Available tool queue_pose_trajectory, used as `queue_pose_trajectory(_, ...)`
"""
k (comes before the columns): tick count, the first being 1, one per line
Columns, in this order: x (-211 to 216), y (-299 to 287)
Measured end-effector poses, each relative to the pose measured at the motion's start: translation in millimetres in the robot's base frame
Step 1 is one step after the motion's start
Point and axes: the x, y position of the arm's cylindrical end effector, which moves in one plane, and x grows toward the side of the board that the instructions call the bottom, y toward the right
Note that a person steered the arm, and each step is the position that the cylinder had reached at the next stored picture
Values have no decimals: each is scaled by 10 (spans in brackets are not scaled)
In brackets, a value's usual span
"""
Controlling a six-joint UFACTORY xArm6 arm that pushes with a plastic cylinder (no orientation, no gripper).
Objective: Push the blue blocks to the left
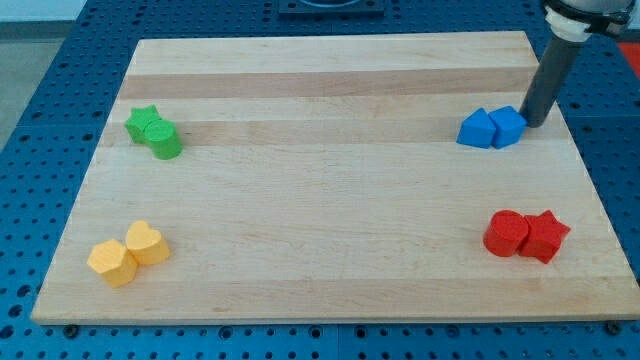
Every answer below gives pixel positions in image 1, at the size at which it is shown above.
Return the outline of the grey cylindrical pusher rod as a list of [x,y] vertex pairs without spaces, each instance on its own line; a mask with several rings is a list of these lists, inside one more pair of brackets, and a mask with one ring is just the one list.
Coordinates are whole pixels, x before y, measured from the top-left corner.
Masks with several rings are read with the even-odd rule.
[[539,128],[546,121],[582,48],[582,42],[557,35],[549,40],[519,109],[529,128]]

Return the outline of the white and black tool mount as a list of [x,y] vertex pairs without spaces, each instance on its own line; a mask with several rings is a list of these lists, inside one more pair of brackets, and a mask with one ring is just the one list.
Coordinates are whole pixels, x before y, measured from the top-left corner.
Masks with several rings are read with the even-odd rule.
[[569,42],[585,42],[592,34],[618,38],[632,22],[636,0],[543,0],[552,33]]

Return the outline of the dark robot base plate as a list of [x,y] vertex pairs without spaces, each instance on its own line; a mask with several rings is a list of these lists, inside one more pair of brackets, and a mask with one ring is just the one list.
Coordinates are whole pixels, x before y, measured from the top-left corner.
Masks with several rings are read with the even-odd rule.
[[384,0],[279,0],[280,16],[303,15],[381,15]]

